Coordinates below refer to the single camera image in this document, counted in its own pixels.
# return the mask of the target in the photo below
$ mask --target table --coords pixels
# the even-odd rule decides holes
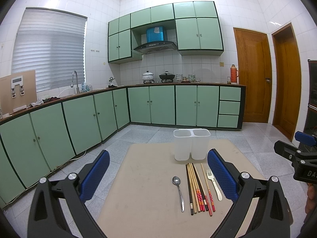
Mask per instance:
[[[207,190],[200,163],[204,160],[176,161],[174,144],[133,144],[130,146],[103,205],[98,225],[108,238],[184,238],[210,237],[217,229],[232,201],[222,193],[222,201],[208,180],[216,212],[200,212],[191,216],[185,164],[193,162],[202,185]],[[252,163],[229,140],[210,140],[209,149],[215,148],[225,161],[233,163],[253,178],[265,179]],[[178,190],[172,177],[181,180],[180,188],[185,202],[181,212]],[[258,199],[253,199],[237,237],[245,234]]]

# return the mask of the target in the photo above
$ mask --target white roller blind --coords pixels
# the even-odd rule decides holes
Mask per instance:
[[[80,16],[27,8],[15,40],[12,74],[35,70],[36,91],[70,86],[74,70],[83,83],[85,24]]]

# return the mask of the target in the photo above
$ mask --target bundle of chopsticks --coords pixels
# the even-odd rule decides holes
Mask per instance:
[[[202,167],[202,172],[204,174],[206,185],[208,188],[211,207],[213,212],[215,212],[216,211],[215,205],[212,200],[209,185],[207,182],[207,177],[206,177],[205,170],[202,164],[201,164],[201,167]],[[194,166],[193,163],[188,163],[186,165],[186,172],[187,172],[187,181],[188,181],[188,190],[189,190],[189,200],[190,200],[190,206],[191,206],[191,215],[194,215],[197,212],[201,212],[201,211],[202,212],[208,211],[209,215],[212,216],[212,211],[210,209],[208,197],[207,197],[207,194],[205,193],[205,189],[202,185],[196,166]]]

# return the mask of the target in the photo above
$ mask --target white plastic container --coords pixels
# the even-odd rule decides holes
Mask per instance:
[[[210,132],[207,129],[178,129],[174,130],[176,160],[202,160],[208,153]]]

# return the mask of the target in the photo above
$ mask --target spoon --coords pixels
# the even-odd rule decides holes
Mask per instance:
[[[173,184],[175,184],[177,186],[177,188],[179,189],[179,194],[180,194],[180,207],[182,212],[184,212],[184,199],[183,199],[183,195],[182,192],[180,191],[180,179],[177,176],[174,176],[172,179]]]

